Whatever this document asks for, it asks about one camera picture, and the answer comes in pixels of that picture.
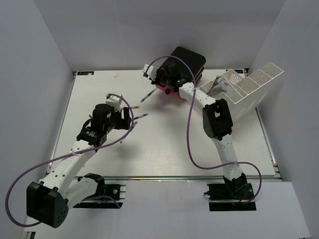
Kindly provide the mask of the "black pink drawer organizer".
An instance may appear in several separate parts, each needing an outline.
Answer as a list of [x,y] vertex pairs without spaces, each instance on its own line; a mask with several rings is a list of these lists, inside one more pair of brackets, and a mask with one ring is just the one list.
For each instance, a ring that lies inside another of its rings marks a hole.
[[[202,72],[206,63],[206,59],[203,55],[180,46],[177,47],[165,61],[175,61],[178,64],[179,71],[186,76],[186,82],[184,84],[192,83],[193,79],[198,83],[202,78]],[[164,91],[167,95],[179,97],[179,91],[170,91],[168,88],[156,87]]]

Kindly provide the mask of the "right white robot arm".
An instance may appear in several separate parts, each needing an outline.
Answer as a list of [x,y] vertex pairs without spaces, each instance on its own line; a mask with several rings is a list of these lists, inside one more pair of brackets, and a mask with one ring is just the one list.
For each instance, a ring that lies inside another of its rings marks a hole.
[[208,96],[196,87],[196,78],[185,61],[169,56],[157,69],[152,84],[188,101],[190,108],[202,113],[203,129],[217,149],[223,169],[226,195],[232,199],[243,197],[248,190],[246,175],[240,167],[233,144],[228,103]]

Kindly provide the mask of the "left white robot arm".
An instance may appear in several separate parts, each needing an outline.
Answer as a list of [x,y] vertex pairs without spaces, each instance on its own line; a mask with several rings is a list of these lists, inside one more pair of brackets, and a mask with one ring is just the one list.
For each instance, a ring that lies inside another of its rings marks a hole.
[[71,156],[62,159],[50,174],[26,190],[27,215],[52,228],[59,227],[68,211],[85,199],[106,196],[105,180],[101,175],[88,173],[73,183],[75,176],[102,146],[113,129],[128,130],[131,125],[128,107],[116,111],[108,104],[95,106],[70,150]]

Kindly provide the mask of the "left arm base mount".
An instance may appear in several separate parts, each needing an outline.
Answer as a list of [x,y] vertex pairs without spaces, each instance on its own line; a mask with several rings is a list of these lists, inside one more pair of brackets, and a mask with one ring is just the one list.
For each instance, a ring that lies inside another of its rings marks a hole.
[[96,190],[93,195],[88,196],[81,203],[76,204],[73,208],[81,209],[120,209],[125,198],[125,185],[106,182],[98,174],[88,173],[84,177],[79,177],[78,182],[84,179],[92,179],[96,184]]

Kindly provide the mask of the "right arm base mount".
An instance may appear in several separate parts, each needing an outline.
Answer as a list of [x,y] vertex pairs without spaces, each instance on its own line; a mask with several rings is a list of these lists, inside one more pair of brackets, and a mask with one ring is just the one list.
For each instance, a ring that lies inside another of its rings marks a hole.
[[239,192],[233,193],[226,184],[208,184],[204,197],[208,200],[210,212],[256,211],[252,185],[249,183]]

